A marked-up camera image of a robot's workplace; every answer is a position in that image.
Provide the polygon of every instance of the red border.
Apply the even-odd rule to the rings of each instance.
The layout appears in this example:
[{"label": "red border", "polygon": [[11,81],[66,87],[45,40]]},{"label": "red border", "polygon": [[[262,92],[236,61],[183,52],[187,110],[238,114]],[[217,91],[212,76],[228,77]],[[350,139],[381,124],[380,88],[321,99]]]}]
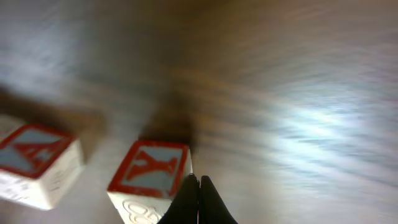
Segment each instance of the red border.
[{"label": "red border", "polygon": [[171,191],[169,192],[170,196],[173,196],[177,193],[178,184],[180,182],[181,176],[183,174],[185,162],[187,161],[187,154],[189,147],[186,144],[181,143],[174,143],[174,142],[158,142],[158,141],[148,141],[148,140],[138,140],[136,141],[130,148],[129,152],[127,153],[126,157],[123,159],[122,163],[120,164],[118,171],[114,175],[111,183],[109,184],[108,191],[116,191],[116,192],[123,192],[127,194],[136,194],[136,195],[146,195],[151,197],[158,197],[163,198],[162,191],[159,189],[150,189],[146,187],[131,187],[122,185],[121,181],[123,179],[123,175],[127,171],[128,167],[131,164],[134,156],[136,155],[138,149],[141,146],[152,146],[152,147],[169,147],[172,149],[182,150],[182,156],[180,160],[180,165],[177,170],[177,175],[175,176],[175,180],[172,186]]},{"label": "red border", "polygon": [[22,134],[24,131],[27,131],[28,129],[38,129],[45,133],[50,133],[50,134],[54,134],[57,136],[68,138],[65,141],[65,143],[63,144],[65,147],[62,150],[59,150],[54,156],[52,156],[47,161],[47,163],[45,163],[39,170],[35,170],[35,172],[25,172],[25,171],[15,169],[12,167],[6,167],[6,166],[0,165],[0,169],[6,170],[8,172],[19,174],[24,177],[28,177],[28,178],[32,178],[32,179],[38,179],[61,156],[61,154],[64,152],[64,150],[67,149],[68,146],[76,138],[69,134],[66,134],[66,133],[63,133],[60,131],[56,131],[54,129],[50,129],[47,127],[43,127],[39,124],[26,124],[26,125],[23,125],[20,128],[18,128],[16,131],[14,131],[12,134],[10,134],[7,138],[5,138],[2,142],[0,142],[0,150],[5,148],[14,138],[16,138],[18,135]]}]

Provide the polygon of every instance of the block face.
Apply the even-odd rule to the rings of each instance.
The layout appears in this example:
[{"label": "block face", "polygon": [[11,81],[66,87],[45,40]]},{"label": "block face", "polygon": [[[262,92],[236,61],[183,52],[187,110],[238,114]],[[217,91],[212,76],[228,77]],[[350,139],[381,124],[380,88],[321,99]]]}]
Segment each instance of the block face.
[{"label": "block face", "polygon": [[49,209],[49,202],[36,180],[0,171],[0,197],[31,207]]},{"label": "block face", "polygon": [[73,137],[34,124],[18,128],[0,143],[0,169],[36,179],[73,141]]},{"label": "block face", "polygon": [[40,178],[51,208],[58,204],[83,171],[79,141],[74,141]]},{"label": "block face", "polygon": [[171,199],[108,192],[124,223],[156,224],[170,207]]},{"label": "block face", "polygon": [[109,185],[109,191],[171,198],[183,178],[188,146],[136,141]]}]

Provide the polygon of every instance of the white block side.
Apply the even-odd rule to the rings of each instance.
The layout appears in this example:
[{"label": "white block side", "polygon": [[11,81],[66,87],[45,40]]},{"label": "white block side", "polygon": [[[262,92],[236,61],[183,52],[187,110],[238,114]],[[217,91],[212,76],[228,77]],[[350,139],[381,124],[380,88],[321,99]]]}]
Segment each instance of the white block side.
[{"label": "white block side", "polygon": [[80,142],[72,142],[63,154],[40,177],[40,186],[51,208],[68,192],[84,168]]},{"label": "white block side", "polygon": [[3,170],[0,171],[0,197],[42,210],[50,208],[39,181]]},{"label": "white block side", "polygon": [[129,195],[120,192],[108,192],[125,224],[156,224],[167,212],[171,199]]},{"label": "white block side", "polygon": [[187,175],[189,175],[191,173],[193,173],[192,160],[191,160],[191,150],[188,150],[187,160],[185,161],[185,165],[184,165],[183,176],[186,177]]}]

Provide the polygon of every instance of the letter block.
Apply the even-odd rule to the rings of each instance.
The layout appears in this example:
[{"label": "letter block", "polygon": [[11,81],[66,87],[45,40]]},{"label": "letter block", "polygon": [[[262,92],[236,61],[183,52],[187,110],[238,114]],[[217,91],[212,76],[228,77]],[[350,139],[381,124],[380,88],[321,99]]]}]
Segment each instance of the letter block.
[{"label": "letter block", "polygon": [[73,136],[0,115],[0,197],[49,210],[83,169]]},{"label": "letter block", "polygon": [[136,141],[114,175],[108,195],[126,224],[155,224],[190,173],[187,145]]}]

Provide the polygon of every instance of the toy block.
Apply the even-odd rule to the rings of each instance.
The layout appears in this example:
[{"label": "toy block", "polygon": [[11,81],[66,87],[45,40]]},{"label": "toy block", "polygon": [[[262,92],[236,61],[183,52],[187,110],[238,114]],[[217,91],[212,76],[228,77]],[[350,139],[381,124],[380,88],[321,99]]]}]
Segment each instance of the toy block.
[{"label": "toy block", "polygon": [[83,170],[73,136],[0,115],[0,197],[41,210],[54,208]]},{"label": "toy block", "polygon": [[187,145],[136,141],[114,175],[108,195],[126,224],[157,223],[190,173]]}]

